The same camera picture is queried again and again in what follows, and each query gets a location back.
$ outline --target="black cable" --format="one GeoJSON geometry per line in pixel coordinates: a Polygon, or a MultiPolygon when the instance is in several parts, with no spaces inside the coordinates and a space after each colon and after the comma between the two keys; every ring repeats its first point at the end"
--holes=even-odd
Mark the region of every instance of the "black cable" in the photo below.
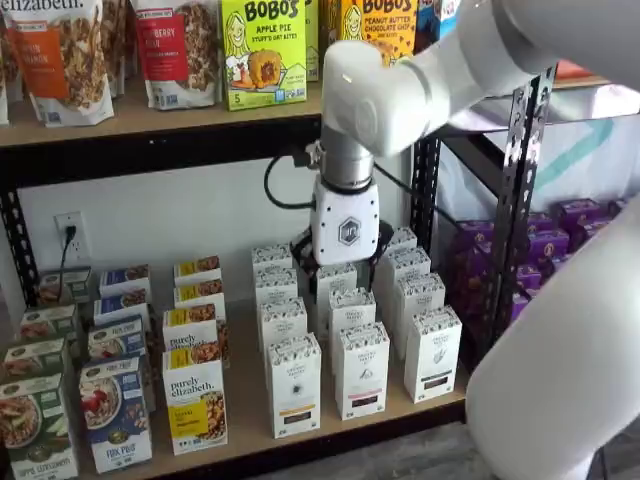
{"type": "Polygon", "coordinates": [[[267,195],[267,198],[271,203],[273,203],[276,207],[282,208],[284,210],[305,210],[309,208],[313,208],[313,202],[307,203],[284,203],[278,200],[271,193],[271,189],[269,188],[269,175],[271,175],[271,170],[273,167],[282,159],[282,155],[278,155],[273,157],[273,159],[267,165],[267,169],[264,171],[264,193],[267,195]]]}
{"type": "Polygon", "coordinates": [[[62,249],[62,260],[60,261],[60,284],[58,285],[58,295],[56,296],[56,303],[60,303],[60,297],[62,297],[62,277],[64,274],[64,263],[67,260],[67,250],[69,249],[69,245],[71,245],[72,240],[76,236],[76,227],[75,225],[69,225],[65,228],[65,240],[64,240],[64,248],[62,249]]]}
{"type": "MultiPolygon", "coordinates": [[[[400,189],[404,190],[406,193],[408,193],[412,197],[419,198],[422,201],[426,200],[426,197],[422,193],[415,191],[409,185],[403,183],[401,180],[399,180],[396,177],[394,177],[393,175],[391,175],[384,168],[382,168],[380,165],[378,165],[377,162],[374,163],[373,165],[376,168],[376,170],[378,170],[382,175],[387,177],[389,180],[391,180],[391,182],[393,182],[395,185],[400,187],[400,189]]],[[[433,209],[436,212],[438,212],[438,215],[440,215],[447,222],[449,222],[458,231],[458,233],[462,233],[462,234],[466,234],[467,233],[467,232],[464,231],[464,229],[460,225],[458,225],[458,222],[456,222],[456,220],[451,215],[449,215],[449,213],[447,213],[446,211],[444,211],[443,209],[441,209],[437,205],[433,205],[433,209]]],[[[472,241],[471,246],[473,247],[473,249],[476,250],[480,254],[480,256],[483,257],[487,261],[487,263],[489,265],[493,266],[493,268],[495,268],[496,271],[498,271],[498,272],[502,271],[502,267],[499,267],[499,266],[496,265],[496,263],[493,261],[493,259],[489,255],[487,255],[487,253],[484,250],[482,250],[482,248],[480,248],[480,245],[478,245],[478,243],[475,241],[475,239],[471,239],[471,241],[472,241]]],[[[519,284],[515,283],[515,284],[513,284],[513,287],[518,291],[518,293],[520,295],[522,295],[527,300],[531,301],[531,295],[529,295],[529,292],[527,292],[519,284]]]]}

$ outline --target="bobo's apple pie box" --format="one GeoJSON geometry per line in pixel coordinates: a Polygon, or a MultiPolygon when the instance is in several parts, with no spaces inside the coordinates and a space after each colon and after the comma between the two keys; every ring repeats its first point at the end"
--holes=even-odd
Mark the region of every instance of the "bobo's apple pie box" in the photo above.
{"type": "Polygon", "coordinates": [[[223,0],[229,110],[307,99],[305,2],[223,0]]]}

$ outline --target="bobo's peanut butter box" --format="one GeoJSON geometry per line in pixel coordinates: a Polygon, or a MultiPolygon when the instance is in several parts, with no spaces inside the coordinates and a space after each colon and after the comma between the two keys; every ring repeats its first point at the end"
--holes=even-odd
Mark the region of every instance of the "bobo's peanut butter box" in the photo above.
{"type": "Polygon", "coordinates": [[[340,4],[340,40],[375,45],[386,66],[413,54],[417,0],[344,0],[340,4]]]}
{"type": "Polygon", "coordinates": [[[300,0],[223,0],[229,110],[307,99],[305,4],[300,0]]]}

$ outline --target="orange label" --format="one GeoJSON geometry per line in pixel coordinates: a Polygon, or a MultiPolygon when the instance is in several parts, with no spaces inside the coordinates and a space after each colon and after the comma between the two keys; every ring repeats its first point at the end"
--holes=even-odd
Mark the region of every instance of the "orange label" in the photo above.
{"type": "Polygon", "coordinates": [[[27,87],[36,97],[67,98],[60,39],[46,22],[14,22],[8,30],[27,87]]]}

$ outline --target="power cord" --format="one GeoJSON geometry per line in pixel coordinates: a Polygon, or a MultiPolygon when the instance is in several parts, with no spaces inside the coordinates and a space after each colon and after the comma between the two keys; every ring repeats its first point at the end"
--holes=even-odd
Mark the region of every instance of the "power cord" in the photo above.
{"type": "Polygon", "coordinates": [[[62,297],[62,275],[64,273],[64,263],[67,260],[67,250],[69,249],[69,245],[76,236],[76,226],[69,225],[64,229],[65,240],[64,240],[64,248],[62,249],[62,260],[60,261],[60,283],[58,285],[58,295],[56,296],[56,303],[60,303],[60,297],[62,297]]]}

